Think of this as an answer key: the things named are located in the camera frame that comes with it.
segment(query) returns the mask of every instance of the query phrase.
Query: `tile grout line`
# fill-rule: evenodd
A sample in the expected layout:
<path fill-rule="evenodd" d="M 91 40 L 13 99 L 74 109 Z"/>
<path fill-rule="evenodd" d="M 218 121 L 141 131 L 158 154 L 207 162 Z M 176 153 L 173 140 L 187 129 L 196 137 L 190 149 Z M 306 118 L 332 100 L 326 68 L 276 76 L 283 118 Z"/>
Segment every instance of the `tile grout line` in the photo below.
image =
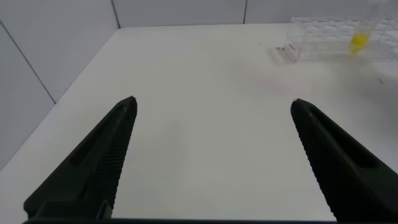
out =
<path fill-rule="evenodd" d="M 246 22 L 246 11 L 248 9 L 248 0 L 246 0 L 245 4 L 244 4 L 244 15 L 243 15 L 243 24 L 245 24 Z"/>
<path fill-rule="evenodd" d="M 116 22 L 118 23 L 118 29 L 120 29 L 121 27 L 120 27 L 120 22 L 119 22 L 118 14 L 117 14 L 117 12 L 116 12 L 116 7 L 114 6 L 114 1 L 111 0 L 111 2 L 112 2 L 113 13 L 114 13 L 114 16 L 116 17 Z"/>
<path fill-rule="evenodd" d="M 49 95 L 49 97 L 51 98 L 52 102 L 54 104 L 56 104 L 57 102 L 55 102 L 55 100 L 52 98 L 49 90 L 45 87 L 44 83 L 41 81 L 41 79 L 39 78 L 39 76 L 37 75 L 36 71 L 33 69 L 33 66 L 30 64 L 30 62 L 28 61 L 28 59 L 26 58 L 26 56 L 24 55 L 24 53 L 22 52 L 21 48 L 19 48 L 19 46 L 17 45 L 17 42 L 14 40 L 14 38 L 12 38 L 12 35 L 10 34 L 10 32 L 8 31 L 6 25 L 4 25 L 4 23 L 2 22 L 2 20 L 0 20 L 0 26 L 3 27 L 3 29 L 6 31 L 7 35 L 10 37 L 10 39 L 12 40 L 12 42 L 14 43 L 14 45 L 17 47 L 19 53 L 21 53 L 22 57 L 25 59 L 26 63 L 28 64 L 28 66 L 30 67 L 30 69 L 32 70 L 33 74 L 35 74 L 36 78 L 39 80 L 40 84 L 43 86 L 44 90 L 47 92 L 47 94 Z"/>

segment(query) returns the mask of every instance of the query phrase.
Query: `white table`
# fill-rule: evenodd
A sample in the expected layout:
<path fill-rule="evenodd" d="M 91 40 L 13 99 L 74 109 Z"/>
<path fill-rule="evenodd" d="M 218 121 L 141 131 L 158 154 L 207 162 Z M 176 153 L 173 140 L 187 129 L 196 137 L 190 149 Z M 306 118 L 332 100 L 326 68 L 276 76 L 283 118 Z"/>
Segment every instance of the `white table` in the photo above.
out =
<path fill-rule="evenodd" d="M 286 63 L 274 50 L 286 28 L 115 32 L 0 173 L 1 223 L 26 220 L 24 200 L 130 95 L 113 217 L 334 220 L 290 104 L 314 103 L 398 170 L 396 62 Z"/>

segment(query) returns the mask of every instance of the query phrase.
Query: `test tube rack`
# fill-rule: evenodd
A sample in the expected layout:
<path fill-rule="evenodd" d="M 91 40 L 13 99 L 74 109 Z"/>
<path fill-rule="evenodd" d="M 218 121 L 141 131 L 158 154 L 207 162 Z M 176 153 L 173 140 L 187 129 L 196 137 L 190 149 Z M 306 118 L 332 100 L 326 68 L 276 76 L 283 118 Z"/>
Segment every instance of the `test tube rack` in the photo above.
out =
<path fill-rule="evenodd" d="M 398 39 L 392 35 L 398 30 L 398 19 L 380 19 L 365 49 L 350 55 L 349 43 L 359 22 L 357 17 L 293 17 L 282 50 L 293 63 L 348 57 L 398 59 Z"/>

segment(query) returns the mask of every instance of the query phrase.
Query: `white tiled wall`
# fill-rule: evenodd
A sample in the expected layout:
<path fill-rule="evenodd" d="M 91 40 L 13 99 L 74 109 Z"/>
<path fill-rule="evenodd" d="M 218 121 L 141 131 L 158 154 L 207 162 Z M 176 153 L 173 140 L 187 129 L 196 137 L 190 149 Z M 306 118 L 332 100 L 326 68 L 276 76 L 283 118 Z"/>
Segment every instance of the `white tiled wall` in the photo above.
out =
<path fill-rule="evenodd" d="M 114 0 L 121 27 L 242 24 L 246 0 Z"/>
<path fill-rule="evenodd" d="M 55 101 L 118 28 L 111 0 L 0 0 L 0 19 Z"/>
<path fill-rule="evenodd" d="M 0 170 L 53 105 L 0 24 Z"/>
<path fill-rule="evenodd" d="M 367 0 L 248 0 L 245 23 L 289 22 L 295 17 L 360 16 Z"/>

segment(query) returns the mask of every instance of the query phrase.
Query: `yellow liquid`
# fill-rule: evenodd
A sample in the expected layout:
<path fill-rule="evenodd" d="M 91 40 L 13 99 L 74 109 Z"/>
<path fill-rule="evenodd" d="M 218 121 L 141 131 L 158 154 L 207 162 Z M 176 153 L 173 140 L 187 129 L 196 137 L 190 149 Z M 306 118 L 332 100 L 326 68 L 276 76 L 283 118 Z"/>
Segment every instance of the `yellow liquid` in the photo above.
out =
<path fill-rule="evenodd" d="M 364 33 L 356 33 L 349 44 L 351 49 L 351 55 L 354 55 L 365 48 L 366 44 L 368 44 L 369 34 Z"/>

